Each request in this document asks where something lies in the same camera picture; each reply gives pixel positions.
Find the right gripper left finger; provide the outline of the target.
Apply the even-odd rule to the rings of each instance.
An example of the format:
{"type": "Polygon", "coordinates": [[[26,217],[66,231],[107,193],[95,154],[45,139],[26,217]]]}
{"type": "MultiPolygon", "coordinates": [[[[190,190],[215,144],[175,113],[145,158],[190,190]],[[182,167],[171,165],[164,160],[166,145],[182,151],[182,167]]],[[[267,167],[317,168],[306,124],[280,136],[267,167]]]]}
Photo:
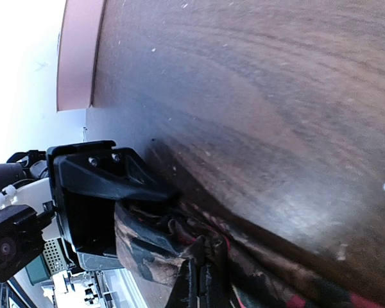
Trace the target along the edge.
{"type": "Polygon", "coordinates": [[[197,307],[197,285],[195,262],[184,261],[173,288],[173,307],[197,307]]]}

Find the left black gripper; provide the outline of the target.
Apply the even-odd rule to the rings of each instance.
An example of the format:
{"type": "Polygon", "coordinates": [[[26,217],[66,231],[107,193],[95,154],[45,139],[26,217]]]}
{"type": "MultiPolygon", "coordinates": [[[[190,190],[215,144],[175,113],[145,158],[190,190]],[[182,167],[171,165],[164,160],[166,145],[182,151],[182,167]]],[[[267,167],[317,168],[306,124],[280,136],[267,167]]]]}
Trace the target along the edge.
{"type": "Polygon", "coordinates": [[[63,249],[79,270],[122,268],[116,255],[113,200],[165,202],[178,194],[133,149],[115,145],[93,141],[46,151],[63,249]]]}

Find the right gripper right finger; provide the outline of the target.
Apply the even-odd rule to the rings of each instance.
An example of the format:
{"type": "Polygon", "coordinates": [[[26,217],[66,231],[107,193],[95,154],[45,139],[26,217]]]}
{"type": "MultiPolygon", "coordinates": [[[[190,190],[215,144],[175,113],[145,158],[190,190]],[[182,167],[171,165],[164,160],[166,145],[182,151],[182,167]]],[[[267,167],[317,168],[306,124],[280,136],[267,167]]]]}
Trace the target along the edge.
{"type": "Polygon", "coordinates": [[[198,298],[203,308],[232,307],[224,280],[210,261],[200,268],[198,298]]]}

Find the dark red patterned tie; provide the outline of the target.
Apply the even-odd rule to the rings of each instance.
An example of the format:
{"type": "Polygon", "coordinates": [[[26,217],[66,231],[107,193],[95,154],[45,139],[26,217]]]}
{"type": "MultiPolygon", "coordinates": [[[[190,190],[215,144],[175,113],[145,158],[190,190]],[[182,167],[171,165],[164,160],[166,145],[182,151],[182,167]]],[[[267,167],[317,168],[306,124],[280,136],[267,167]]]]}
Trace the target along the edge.
{"type": "Polygon", "coordinates": [[[329,282],[230,228],[194,204],[115,204],[117,258],[132,274],[173,288],[184,261],[197,271],[213,263],[232,307],[374,307],[375,303],[329,282]]]}

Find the perforated metal box outside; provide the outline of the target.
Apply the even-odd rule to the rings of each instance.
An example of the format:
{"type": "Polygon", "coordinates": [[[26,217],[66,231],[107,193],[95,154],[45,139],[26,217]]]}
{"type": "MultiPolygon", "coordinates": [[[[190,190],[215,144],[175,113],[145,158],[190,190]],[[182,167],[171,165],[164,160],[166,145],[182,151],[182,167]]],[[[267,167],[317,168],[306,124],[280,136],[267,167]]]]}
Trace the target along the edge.
{"type": "Polygon", "coordinates": [[[51,275],[67,270],[67,263],[58,239],[46,241],[42,254],[51,275]]]}

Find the green plastic bin outside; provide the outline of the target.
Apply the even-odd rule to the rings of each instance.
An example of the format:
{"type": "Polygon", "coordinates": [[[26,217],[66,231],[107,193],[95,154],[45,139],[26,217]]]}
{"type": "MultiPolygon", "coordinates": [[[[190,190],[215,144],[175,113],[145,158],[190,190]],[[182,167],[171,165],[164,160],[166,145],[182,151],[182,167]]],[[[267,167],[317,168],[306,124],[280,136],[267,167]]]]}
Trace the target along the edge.
{"type": "Polygon", "coordinates": [[[25,267],[31,285],[36,285],[51,278],[46,260],[42,254],[33,259],[25,267]]]}

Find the pink divided plastic box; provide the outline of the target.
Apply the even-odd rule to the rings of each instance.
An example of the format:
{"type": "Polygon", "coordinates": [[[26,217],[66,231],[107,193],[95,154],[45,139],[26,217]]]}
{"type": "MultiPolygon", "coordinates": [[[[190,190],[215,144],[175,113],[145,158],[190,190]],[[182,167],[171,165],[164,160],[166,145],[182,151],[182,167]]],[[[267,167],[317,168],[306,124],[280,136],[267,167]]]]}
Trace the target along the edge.
{"type": "Polygon", "coordinates": [[[59,112],[88,109],[92,104],[105,4],[104,0],[65,2],[56,79],[59,112]]]}

